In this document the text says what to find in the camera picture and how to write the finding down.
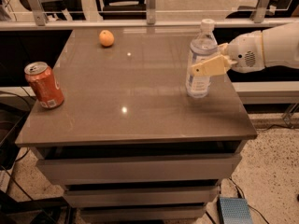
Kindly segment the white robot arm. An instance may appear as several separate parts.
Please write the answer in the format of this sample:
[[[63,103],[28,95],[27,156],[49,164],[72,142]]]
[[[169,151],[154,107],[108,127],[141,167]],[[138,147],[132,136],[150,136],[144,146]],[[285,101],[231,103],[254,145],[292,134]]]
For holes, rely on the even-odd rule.
[[[250,73],[273,66],[299,68],[297,22],[239,35],[230,43],[220,44],[215,55],[192,64],[188,71],[194,77],[211,77],[230,69]]]

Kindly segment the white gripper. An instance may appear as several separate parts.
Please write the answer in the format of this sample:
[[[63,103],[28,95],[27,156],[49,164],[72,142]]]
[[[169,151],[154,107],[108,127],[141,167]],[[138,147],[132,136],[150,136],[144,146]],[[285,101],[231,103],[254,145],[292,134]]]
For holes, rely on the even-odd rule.
[[[229,44],[219,44],[218,48],[221,55],[191,66],[190,73],[192,76],[212,77],[224,75],[231,68],[238,73],[251,73],[265,69],[261,31],[240,35]]]

